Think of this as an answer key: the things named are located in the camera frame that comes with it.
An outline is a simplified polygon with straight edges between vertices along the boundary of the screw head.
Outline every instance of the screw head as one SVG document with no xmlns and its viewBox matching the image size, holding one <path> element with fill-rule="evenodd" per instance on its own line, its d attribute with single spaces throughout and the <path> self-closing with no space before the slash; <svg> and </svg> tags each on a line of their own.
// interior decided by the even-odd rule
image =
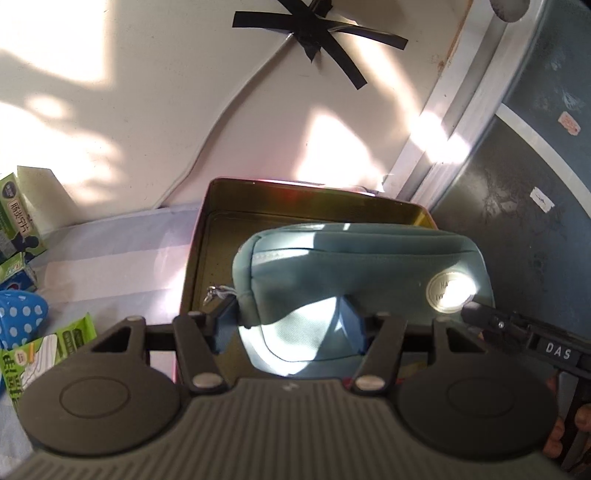
<svg viewBox="0 0 591 480">
<path fill-rule="evenodd" d="M 297 383 L 293 383 L 293 382 L 289 382 L 288 384 L 285 384 L 282 386 L 282 389 L 285 390 L 286 392 L 291 392 L 291 391 L 297 390 L 299 388 L 300 388 L 300 386 Z"/>
<path fill-rule="evenodd" d="M 197 388 L 208 390 L 211 388 L 217 388 L 223 384 L 223 378 L 212 372 L 204 372 L 193 377 L 193 385 Z"/>
<path fill-rule="evenodd" d="M 355 379 L 355 386 L 364 392 L 375 392 L 386 386 L 386 381 L 377 375 L 362 375 Z"/>
</svg>

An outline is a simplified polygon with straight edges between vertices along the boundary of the white wall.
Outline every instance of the white wall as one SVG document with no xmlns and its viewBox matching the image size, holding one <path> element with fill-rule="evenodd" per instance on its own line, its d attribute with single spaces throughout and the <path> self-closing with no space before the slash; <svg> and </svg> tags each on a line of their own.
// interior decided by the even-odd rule
<svg viewBox="0 0 591 480">
<path fill-rule="evenodd" d="M 291 46 L 224 118 L 170 203 L 198 200 L 221 175 L 378 185 L 467 0 L 333 3 L 407 37 L 407 49 L 339 34 L 369 82 L 356 91 L 329 56 L 310 64 Z M 231 28 L 237 9 L 283 11 L 274 0 L 0 0 L 0 174 L 20 166 L 42 230 L 150 208 L 190 167 L 221 109 L 285 37 Z"/>
</svg>

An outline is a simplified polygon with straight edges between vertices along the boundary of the white label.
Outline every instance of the white label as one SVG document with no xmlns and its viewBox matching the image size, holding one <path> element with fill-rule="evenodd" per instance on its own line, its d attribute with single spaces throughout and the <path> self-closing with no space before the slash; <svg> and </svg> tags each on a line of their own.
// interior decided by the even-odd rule
<svg viewBox="0 0 591 480">
<path fill-rule="evenodd" d="M 427 301 L 440 313 L 456 313 L 476 294 L 474 281 L 461 272 L 441 272 L 427 285 Z"/>
<path fill-rule="evenodd" d="M 27 354 L 23 350 L 16 350 L 14 352 L 14 362 L 19 367 L 24 367 L 28 363 Z"/>
<path fill-rule="evenodd" d="M 544 213 L 548 213 L 554 206 L 554 202 L 544 195 L 544 192 L 542 192 L 538 187 L 534 187 L 534 189 L 531 191 L 530 198 L 536 202 L 538 207 L 540 207 Z"/>
</svg>

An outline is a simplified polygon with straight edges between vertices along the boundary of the striped cloth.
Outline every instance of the striped cloth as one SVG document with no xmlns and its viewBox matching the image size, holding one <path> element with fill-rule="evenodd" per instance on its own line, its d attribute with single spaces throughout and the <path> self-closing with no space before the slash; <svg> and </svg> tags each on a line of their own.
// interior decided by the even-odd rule
<svg viewBox="0 0 591 480">
<path fill-rule="evenodd" d="M 34 259 L 41 294 L 49 303 L 42 335 L 90 312 L 97 333 L 129 315 L 150 324 L 178 314 L 199 206 L 141 212 L 57 230 L 48 251 Z M 170 374 L 173 357 L 151 355 Z M 6 393 L 0 398 L 0 476 L 31 453 Z"/>
</svg>

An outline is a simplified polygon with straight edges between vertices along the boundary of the metal tray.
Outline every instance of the metal tray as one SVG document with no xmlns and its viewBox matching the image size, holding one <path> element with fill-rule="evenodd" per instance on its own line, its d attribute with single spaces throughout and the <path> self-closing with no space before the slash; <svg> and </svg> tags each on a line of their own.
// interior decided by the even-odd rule
<svg viewBox="0 0 591 480">
<path fill-rule="evenodd" d="M 181 312 L 209 312 L 215 308 L 217 300 L 203 306 L 207 288 L 232 285 L 234 255 L 252 235 L 310 222 L 399 223 L 436 228 L 423 207 L 386 197 L 298 183 L 216 179 L 209 184 L 193 234 Z M 217 361 L 230 382 L 254 375 L 237 335 Z"/>
</svg>

